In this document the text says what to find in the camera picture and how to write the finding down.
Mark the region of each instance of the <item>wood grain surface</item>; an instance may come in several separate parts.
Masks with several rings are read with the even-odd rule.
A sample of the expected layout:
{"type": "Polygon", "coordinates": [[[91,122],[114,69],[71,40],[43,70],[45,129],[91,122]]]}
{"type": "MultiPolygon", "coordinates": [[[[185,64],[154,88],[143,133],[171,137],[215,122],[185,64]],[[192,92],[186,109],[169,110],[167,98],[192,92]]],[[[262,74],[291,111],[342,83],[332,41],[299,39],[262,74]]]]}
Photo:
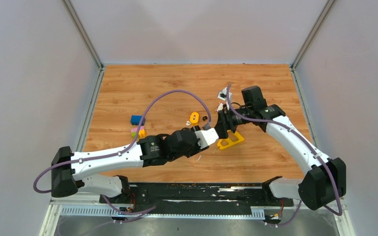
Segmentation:
{"type": "MultiPolygon", "coordinates": [[[[268,105],[279,105],[309,139],[308,128],[287,65],[110,65],[106,68],[84,151],[115,148],[132,141],[131,115],[141,115],[160,94],[172,89],[195,93],[212,113],[221,102],[218,91],[232,83],[234,102],[244,103],[241,89],[258,85],[268,105]]],[[[183,93],[159,100],[146,116],[148,135],[171,134],[186,127],[192,112],[206,115],[202,106],[183,93]]],[[[246,124],[237,131],[245,141],[225,150],[216,143],[191,158],[181,157],[163,166],[109,171],[129,181],[146,182],[263,182],[275,176],[302,178],[298,165],[271,136],[246,124]]]]}

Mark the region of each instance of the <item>perforated metal strip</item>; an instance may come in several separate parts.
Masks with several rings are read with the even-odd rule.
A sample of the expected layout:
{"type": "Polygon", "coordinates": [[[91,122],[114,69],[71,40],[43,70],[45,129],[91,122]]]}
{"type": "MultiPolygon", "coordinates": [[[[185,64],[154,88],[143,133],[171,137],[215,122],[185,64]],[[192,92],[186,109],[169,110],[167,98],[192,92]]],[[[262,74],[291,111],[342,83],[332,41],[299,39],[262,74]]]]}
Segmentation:
{"type": "MultiPolygon", "coordinates": [[[[61,216],[119,216],[109,206],[63,206],[61,216]]],[[[244,219],[244,220],[264,220],[264,210],[252,208],[251,215],[202,215],[202,214],[147,214],[144,217],[150,218],[183,218],[183,219],[244,219]]]]}

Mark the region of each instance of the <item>pink block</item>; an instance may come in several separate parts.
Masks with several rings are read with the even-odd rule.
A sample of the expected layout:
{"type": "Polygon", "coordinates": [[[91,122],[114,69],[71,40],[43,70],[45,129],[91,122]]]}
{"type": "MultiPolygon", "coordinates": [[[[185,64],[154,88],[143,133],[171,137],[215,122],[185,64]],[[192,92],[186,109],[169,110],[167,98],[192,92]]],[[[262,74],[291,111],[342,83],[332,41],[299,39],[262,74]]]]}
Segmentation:
{"type": "Polygon", "coordinates": [[[131,133],[132,132],[137,132],[137,128],[133,128],[133,129],[131,129],[131,133]]]}

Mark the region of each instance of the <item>blue toy brick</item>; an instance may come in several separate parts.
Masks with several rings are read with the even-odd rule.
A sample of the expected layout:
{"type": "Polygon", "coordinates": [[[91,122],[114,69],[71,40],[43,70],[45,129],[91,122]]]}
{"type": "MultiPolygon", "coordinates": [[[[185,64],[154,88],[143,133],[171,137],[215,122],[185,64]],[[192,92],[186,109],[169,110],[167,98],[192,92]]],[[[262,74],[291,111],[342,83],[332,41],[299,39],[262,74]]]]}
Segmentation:
{"type": "Polygon", "coordinates": [[[138,123],[140,123],[140,120],[141,120],[141,116],[132,115],[130,122],[132,125],[138,125],[138,123]]]}

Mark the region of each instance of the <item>wooden table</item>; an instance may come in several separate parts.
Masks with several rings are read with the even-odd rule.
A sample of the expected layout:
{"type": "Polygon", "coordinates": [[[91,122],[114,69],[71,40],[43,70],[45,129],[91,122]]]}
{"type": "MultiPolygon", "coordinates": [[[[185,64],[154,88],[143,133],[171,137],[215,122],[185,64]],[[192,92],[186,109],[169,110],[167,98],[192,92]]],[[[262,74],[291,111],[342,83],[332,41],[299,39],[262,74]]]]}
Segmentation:
{"type": "MultiPolygon", "coordinates": [[[[84,151],[129,144],[131,115],[141,115],[160,94],[172,89],[195,93],[208,106],[215,126],[218,91],[232,83],[232,100],[244,103],[241,89],[258,85],[269,105],[279,105],[309,139],[289,67],[287,65],[110,65],[106,68],[84,151]]],[[[205,116],[192,97],[174,93],[158,101],[146,116],[148,135],[171,134],[186,127],[192,112],[205,116]]],[[[163,166],[120,169],[106,175],[123,175],[146,182],[263,182],[282,175],[302,178],[296,162],[271,136],[252,124],[239,126],[245,141],[225,150],[216,144],[191,158],[163,166]]]]}

